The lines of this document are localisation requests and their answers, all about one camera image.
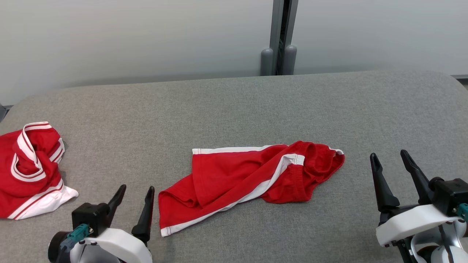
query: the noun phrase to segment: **gray fabric tablecloth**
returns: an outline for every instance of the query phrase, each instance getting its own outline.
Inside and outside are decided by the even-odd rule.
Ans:
[[[369,155],[376,152],[402,205],[417,202],[399,151],[429,178],[468,181],[468,92],[434,72],[359,72],[95,86],[56,90],[15,105],[0,134],[49,121],[66,152],[59,169],[80,196],[30,219],[0,220],[1,262],[48,262],[51,237],[71,211],[127,193],[112,226],[131,231],[150,185],[191,171],[192,148],[290,144],[342,149],[343,167],[310,202],[261,199],[161,238],[154,204],[154,262],[400,262],[382,248]]]

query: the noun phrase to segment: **white wall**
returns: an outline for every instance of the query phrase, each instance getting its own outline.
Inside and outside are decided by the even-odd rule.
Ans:
[[[54,88],[256,76],[273,0],[2,0],[0,103]]]
[[[429,69],[468,74],[466,0],[299,0],[294,74]]]

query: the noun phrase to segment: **black cable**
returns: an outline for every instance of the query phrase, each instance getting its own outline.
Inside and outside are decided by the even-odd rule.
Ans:
[[[452,251],[450,250],[450,246],[447,245],[447,242],[446,242],[447,236],[445,235],[444,227],[442,225],[439,226],[439,232],[442,235],[442,241],[444,242],[445,250],[447,250],[447,253],[448,253],[448,261],[449,263],[454,263]]]
[[[57,259],[55,260],[55,263],[60,263],[60,259],[62,258],[62,255],[63,253],[65,252],[66,250],[66,246],[63,246],[63,248],[60,250],[60,252],[58,253],[58,257]]]

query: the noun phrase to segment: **red fabric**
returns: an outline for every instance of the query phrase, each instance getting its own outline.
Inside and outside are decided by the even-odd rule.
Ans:
[[[61,183],[57,158],[50,160],[57,151],[63,151],[59,139],[60,135],[48,123],[29,124],[24,131],[0,136],[0,218],[8,218],[32,196]]]
[[[344,163],[341,151],[302,141],[290,146],[274,145],[262,151],[208,154],[197,154],[197,151],[201,150],[194,150],[192,174],[159,193],[163,236],[164,229],[166,235],[171,234],[180,230],[180,227],[172,226],[201,218],[239,201],[260,183],[271,180],[278,164],[286,165],[285,170],[259,196],[276,204],[310,200],[313,189]],[[303,165],[295,164],[301,158]]]

